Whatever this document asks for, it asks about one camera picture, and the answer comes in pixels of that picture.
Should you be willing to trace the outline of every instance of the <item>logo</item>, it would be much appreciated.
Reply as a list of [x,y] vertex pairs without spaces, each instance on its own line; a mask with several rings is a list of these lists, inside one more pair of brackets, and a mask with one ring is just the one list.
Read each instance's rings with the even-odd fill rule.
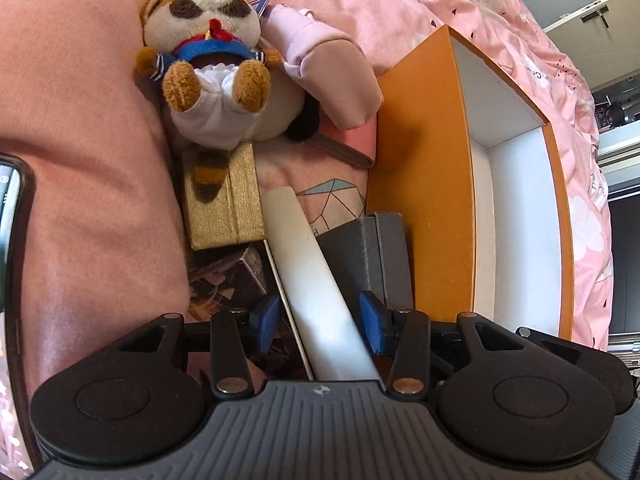
[[269,0],[254,0],[250,2],[249,5],[251,5],[255,9],[255,12],[258,14],[258,18],[260,18],[260,16],[262,16],[262,13],[264,12],[264,9],[266,9],[268,3],[269,3]]
[[331,388],[329,388],[328,386],[324,386],[324,384],[320,384],[320,386],[316,386],[311,391],[316,395],[319,395],[322,397],[322,396],[325,396],[326,394],[331,393]]

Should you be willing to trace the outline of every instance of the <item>black rubber pad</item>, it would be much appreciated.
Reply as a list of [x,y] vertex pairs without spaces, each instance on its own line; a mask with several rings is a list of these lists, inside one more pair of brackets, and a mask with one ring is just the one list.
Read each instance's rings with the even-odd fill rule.
[[447,440],[417,402],[376,382],[272,381],[258,396],[221,403],[200,433],[159,460],[119,470],[49,462],[36,480],[506,480],[609,479],[593,462],[555,472],[483,463]]

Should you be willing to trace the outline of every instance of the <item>plush raccoon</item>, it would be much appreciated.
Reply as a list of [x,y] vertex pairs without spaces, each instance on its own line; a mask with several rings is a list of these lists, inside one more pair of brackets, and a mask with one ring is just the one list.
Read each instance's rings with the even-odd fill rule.
[[178,132],[204,147],[194,170],[212,199],[241,141],[283,132],[305,140],[318,129],[318,102],[281,69],[277,50],[260,49],[260,21],[245,0],[147,0],[140,75],[162,82]]

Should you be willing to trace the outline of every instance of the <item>rolled paper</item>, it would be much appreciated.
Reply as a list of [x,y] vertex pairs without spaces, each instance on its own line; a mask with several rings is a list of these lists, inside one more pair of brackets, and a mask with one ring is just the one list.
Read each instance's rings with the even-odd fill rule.
[[293,189],[265,193],[262,216],[316,380],[380,380]]

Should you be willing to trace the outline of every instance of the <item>bed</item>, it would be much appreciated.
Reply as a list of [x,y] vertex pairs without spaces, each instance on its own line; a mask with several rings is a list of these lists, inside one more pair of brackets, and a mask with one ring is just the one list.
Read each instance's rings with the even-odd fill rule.
[[[26,389],[163,312],[186,312],[184,233],[155,88],[132,76],[144,0],[0,0],[0,152],[38,181],[26,242]],[[443,24],[549,118],[569,196],[572,339],[605,349],[612,300],[607,187],[588,86],[521,0],[271,0],[351,34],[377,75]],[[255,146],[262,190],[294,188],[317,234],[364,211],[367,171],[306,144]],[[30,468],[0,377],[0,470]]]

